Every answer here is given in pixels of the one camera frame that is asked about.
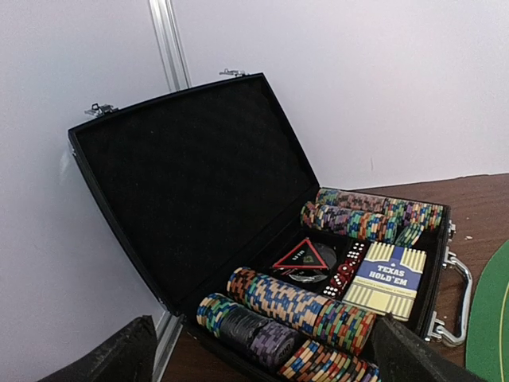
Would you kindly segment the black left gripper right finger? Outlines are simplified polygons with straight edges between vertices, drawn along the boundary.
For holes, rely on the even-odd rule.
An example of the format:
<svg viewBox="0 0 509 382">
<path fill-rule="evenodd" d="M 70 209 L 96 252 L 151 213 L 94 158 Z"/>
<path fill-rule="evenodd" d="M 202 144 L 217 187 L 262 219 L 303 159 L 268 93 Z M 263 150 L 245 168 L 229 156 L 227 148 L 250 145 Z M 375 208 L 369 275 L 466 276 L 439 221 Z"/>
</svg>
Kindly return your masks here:
<svg viewBox="0 0 509 382">
<path fill-rule="evenodd" d="M 424 340 L 390 314 L 379 318 L 374 325 L 373 349 L 382 381 L 482 380 L 432 350 Z"/>
</svg>

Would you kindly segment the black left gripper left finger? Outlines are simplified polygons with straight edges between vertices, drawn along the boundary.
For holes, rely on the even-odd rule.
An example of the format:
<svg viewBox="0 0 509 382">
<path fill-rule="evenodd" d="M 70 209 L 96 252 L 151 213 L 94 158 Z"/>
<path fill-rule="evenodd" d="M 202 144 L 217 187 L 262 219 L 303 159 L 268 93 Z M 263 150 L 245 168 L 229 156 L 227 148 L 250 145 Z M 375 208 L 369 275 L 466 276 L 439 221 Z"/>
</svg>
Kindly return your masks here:
<svg viewBox="0 0 509 382">
<path fill-rule="evenodd" d="M 140 316 L 43 381 L 151 381 L 157 350 L 153 319 Z"/>
</svg>

